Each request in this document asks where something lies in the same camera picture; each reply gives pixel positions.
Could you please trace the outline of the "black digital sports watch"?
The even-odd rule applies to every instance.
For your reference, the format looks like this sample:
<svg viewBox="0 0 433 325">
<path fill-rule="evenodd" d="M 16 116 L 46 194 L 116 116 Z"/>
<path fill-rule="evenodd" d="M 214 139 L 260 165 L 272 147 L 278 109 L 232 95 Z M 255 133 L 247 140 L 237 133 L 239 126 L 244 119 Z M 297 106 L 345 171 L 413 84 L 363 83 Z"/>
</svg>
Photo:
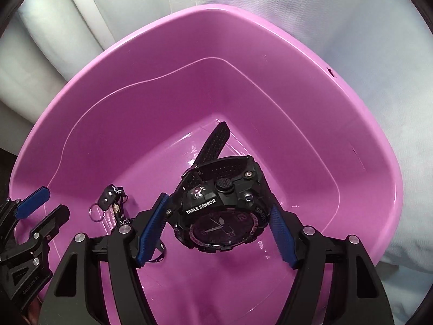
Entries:
<svg viewBox="0 0 433 325">
<path fill-rule="evenodd" d="M 269 224 L 274 196 L 250 155 L 221 157 L 231 131 L 219 123 L 170 196 L 169 224 L 180 243 L 214 253 L 251 243 Z"/>
</svg>

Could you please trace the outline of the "pink plastic tub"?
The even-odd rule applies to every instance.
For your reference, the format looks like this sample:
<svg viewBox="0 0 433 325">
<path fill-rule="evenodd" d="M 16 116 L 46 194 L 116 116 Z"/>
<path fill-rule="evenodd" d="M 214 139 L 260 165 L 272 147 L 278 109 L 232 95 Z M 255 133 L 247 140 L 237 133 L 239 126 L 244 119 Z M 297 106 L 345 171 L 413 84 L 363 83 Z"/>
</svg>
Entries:
<svg viewBox="0 0 433 325">
<path fill-rule="evenodd" d="M 375 266 L 402 177 L 357 93 L 235 7 L 191 7 L 96 57 L 33 127 L 16 228 L 40 324 L 392 324 Z"/>
</svg>

